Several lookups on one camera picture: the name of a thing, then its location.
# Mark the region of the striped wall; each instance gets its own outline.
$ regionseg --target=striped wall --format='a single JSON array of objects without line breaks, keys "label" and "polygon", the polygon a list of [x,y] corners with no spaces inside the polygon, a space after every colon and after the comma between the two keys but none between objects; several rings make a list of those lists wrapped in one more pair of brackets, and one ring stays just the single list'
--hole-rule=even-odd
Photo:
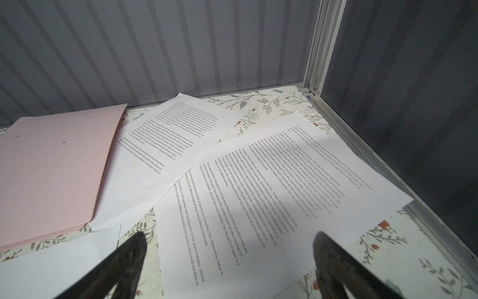
[{"label": "striped wall", "polygon": [[302,82],[317,2],[0,1],[0,126]]},{"label": "striped wall", "polygon": [[321,94],[476,254],[477,7],[348,0]]}]

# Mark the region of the table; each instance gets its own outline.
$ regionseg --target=table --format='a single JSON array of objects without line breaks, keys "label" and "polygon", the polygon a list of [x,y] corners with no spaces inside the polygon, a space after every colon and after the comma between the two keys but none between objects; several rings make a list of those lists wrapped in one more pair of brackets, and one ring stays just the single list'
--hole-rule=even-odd
[{"label": "table", "polygon": [[[295,111],[300,112],[315,124],[317,129],[331,136],[337,135],[296,86],[249,91],[202,100],[244,113],[242,119],[222,140],[243,134],[250,128],[269,123]],[[152,109],[154,107],[127,110],[120,126],[127,126]],[[144,232],[146,235],[148,252],[136,292],[136,296],[141,299],[164,298],[158,252],[158,242],[161,240],[156,237],[155,226],[154,209],[151,209],[121,237],[118,244],[121,245],[136,232]],[[0,262],[8,262],[12,258],[67,242],[90,232],[91,229],[86,225],[76,232],[0,252]],[[346,247],[346,250],[405,298],[478,297],[466,282],[465,277],[452,266],[404,210],[399,210],[381,223],[377,223],[376,227],[370,228],[358,237],[354,243]],[[320,292],[312,288],[314,279],[313,272],[304,273],[303,277],[285,290],[277,290],[280,293],[274,298],[321,298]]]}]

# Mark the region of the pink folder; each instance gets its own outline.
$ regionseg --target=pink folder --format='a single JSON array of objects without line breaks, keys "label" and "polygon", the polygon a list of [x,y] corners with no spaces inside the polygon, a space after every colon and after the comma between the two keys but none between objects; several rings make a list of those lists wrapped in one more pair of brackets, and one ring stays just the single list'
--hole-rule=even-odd
[{"label": "pink folder", "polygon": [[22,117],[0,136],[0,251],[93,218],[126,104]]}]

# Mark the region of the paper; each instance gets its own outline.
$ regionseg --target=paper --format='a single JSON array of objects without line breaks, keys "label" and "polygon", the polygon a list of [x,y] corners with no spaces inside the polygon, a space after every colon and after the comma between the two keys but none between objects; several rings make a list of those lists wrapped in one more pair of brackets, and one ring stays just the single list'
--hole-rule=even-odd
[{"label": "paper", "polygon": [[294,113],[218,143],[159,201],[164,296],[271,298],[412,199]]},{"label": "paper", "polygon": [[90,227],[125,234],[241,116],[180,93],[125,127]]},{"label": "paper", "polygon": [[89,233],[0,263],[0,298],[55,298],[116,249],[119,232]]},{"label": "paper", "polygon": [[22,117],[0,137],[0,250],[81,228],[93,217],[126,104]]}]

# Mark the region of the printed flower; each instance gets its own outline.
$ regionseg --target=printed flower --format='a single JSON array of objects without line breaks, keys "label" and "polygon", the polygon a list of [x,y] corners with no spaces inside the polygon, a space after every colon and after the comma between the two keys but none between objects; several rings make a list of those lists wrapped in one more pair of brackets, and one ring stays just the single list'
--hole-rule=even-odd
[{"label": "printed flower", "polygon": [[388,230],[388,227],[390,226],[390,223],[388,223],[386,220],[380,222],[379,227],[381,227],[384,230]]}]

